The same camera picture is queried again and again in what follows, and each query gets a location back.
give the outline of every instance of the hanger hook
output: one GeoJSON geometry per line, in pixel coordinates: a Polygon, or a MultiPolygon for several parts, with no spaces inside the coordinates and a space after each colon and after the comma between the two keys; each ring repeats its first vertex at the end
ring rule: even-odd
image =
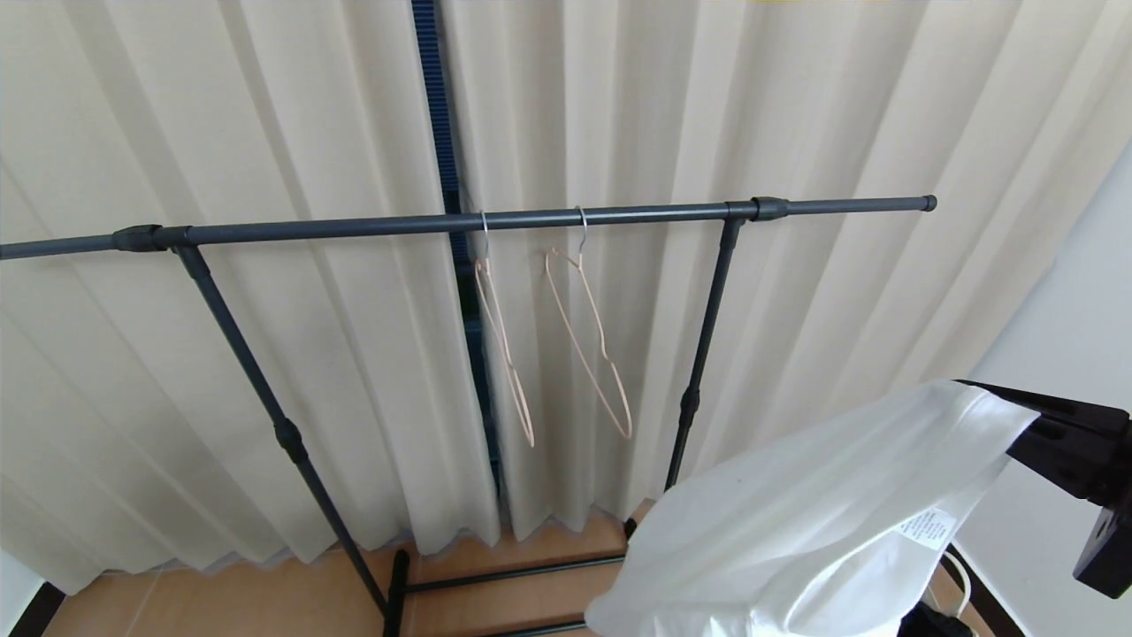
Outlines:
{"type": "Polygon", "coordinates": [[[480,208],[480,221],[483,222],[483,260],[487,260],[491,255],[491,241],[488,240],[488,215],[483,214],[483,208],[480,208]]]}
{"type": "Polygon", "coordinates": [[[582,215],[582,242],[577,244],[577,257],[582,258],[582,250],[585,249],[585,239],[590,235],[590,222],[585,218],[585,208],[576,205],[577,212],[582,215]]]}

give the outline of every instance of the white garment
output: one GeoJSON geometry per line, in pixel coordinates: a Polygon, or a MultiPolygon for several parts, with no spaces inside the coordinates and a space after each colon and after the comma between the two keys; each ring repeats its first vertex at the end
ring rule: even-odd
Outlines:
{"type": "Polygon", "coordinates": [[[940,381],[681,482],[586,623],[606,637],[895,635],[1037,416],[940,381]]]}

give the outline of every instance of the floor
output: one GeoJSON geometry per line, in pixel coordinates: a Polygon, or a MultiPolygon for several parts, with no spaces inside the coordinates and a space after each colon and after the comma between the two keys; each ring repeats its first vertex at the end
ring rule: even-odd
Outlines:
{"type": "MultiPolygon", "coordinates": [[[[464,539],[423,559],[411,543],[386,548],[366,554],[383,588],[398,548],[412,556],[410,582],[427,582],[615,553],[624,550],[624,540],[617,520],[595,513],[581,535],[548,526],[522,543],[508,534],[494,548],[464,539]]],[[[609,565],[410,595],[402,635],[465,637],[580,618],[618,569],[609,565]]],[[[960,589],[942,568],[932,587],[944,608],[958,603],[960,589]]],[[[974,609],[962,619],[992,637],[974,609]]],[[[311,565],[292,559],[272,570],[238,563],[212,576],[187,568],[106,575],[63,602],[46,636],[374,636],[380,629],[380,614],[338,549],[311,565]]]]}

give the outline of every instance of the beige curtain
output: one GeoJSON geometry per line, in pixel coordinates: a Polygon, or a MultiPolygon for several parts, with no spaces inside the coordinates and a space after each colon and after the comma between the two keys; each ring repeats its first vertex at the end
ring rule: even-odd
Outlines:
{"type": "MultiPolygon", "coordinates": [[[[3,241],[443,212],[408,1],[8,2],[3,241]]],[[[206,248],[355,539],[499,534],[446,236],[206,248]]],[[[172,255],[2,265],[6,551],[104,569],[334,542],[172,255]]]]}
{"type": "MultiPolygon", "coordinates": [[[[473,212],[940,197],[929,214],[743,229],[684,475],[893,388],[966,375],[1132,135],[1127,2],[443,8],[473,212]]],[[[542,270],[542,252],[575,252],[581,231],[491,235],[538,438],[530,449],[494,359],[521,536],[548,516],[580,528],[591,503],[625,516],[658,496],[719,230],[589,232],[632,442],[598,403],[542,270]]],[[[565,269],[555,275],[567,284],[565,269]]],[[[569,281],[595,363],[589,305],[569,281]]]]}

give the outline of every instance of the wire hanger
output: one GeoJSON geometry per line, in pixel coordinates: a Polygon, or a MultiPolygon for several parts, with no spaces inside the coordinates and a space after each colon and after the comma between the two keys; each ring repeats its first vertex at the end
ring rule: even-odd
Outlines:
{"type": "Polygon", "coordinates": [[[543,268],[547,272],[547,278],[550,281],[550,291],[555,294],[555,302],[558,303],[558,312],[561,313],[563,322],[566,324],[566,333],[569,334],[569,341],[574,344],[574,352],[577,353],[578,359],[582,360],[582,368],[585,369],[585,373],[590,377],[590,382],[593,384],[593,389],[598,391],[598,398],[601,399],[601,404],[604,405],[606,412],[609,418],[614,421],[614,425],[617,427],[617,431],[620,432],[621,437],[626,440],[633,438],[633,414],[629,412],[629,399],[625,396],[625,386],[621,385],[621,376],[617,373],[617,365],[609,359],[609,353],[606,352],[606,330],[601,327],[601,316],[598,313],[598,303],[593,300],[593,292],[590,291],[590,281],[585,277],[585,268],[582,265],[583,250],[585,249],[585,239],[590,234],[590,224],[585,218],[585,208],[582,206],[576,206],[578,213],[582,215],[582,242],[577,246],[577,260],[571,258],[565,251],[558,248],[551,248],[547,252],[543,259],[543,268]],[[558,286],[555,285],[555,278],[550,275],[550,257],[558,256],[574,266],[577,269],[578,275],[582,277],[582,287],[585,290],[585,298],[590,301],[590,309],[593,310],[594,321],[598,324],[598,343],[600,344],[601,358],[609,364],[609,370],[614,373],[614,381],[617,382],[617,391],[621,396],[621,408],[625,410],[625,424],[621,424],[620,419],[614,413],[614,408],[609,405],[609,401],[606,398],[606,393],[601,391],[601,386],[598,385],[598,378],[593,375],[593,370],[590,369],[590,364],[585,362],[585,355],[582,354],[582,346],[577,344],[577,337],[574,336],[574,327],[571,326],[569,317],[566,315],[566,308],[563,307],[563,299],[558,295],[558,286]]]}
{"type": "Polygon", "coordinates": [[[499,344],[503,354],[504,365],[507,373],[507,386],[511,387],[511,397],[515,402],[515,410],[518,412],[518,424],[523,428],[526,442],[534,447],[534,428],[531,424],[531,411],[526,406],[526,393],[523,391],[523,384],[518,380],[518,371],[511,360],[511,346],[507,344],[507,329],[503,324],[503,310],[499,308],[499,294],[496,293],[495,281],[491,278],[491,241],[488,239],[488,217],[480,210],[480,218],[483,221],[483,258],[475,259],[475,289],[480,292],[480,302],[488,315],[488,326],[491,334],[499,344]],[[488,294],[483,291],[484,282],[487,289],[491,291],[491,302],[488,302],[488,294]]]}

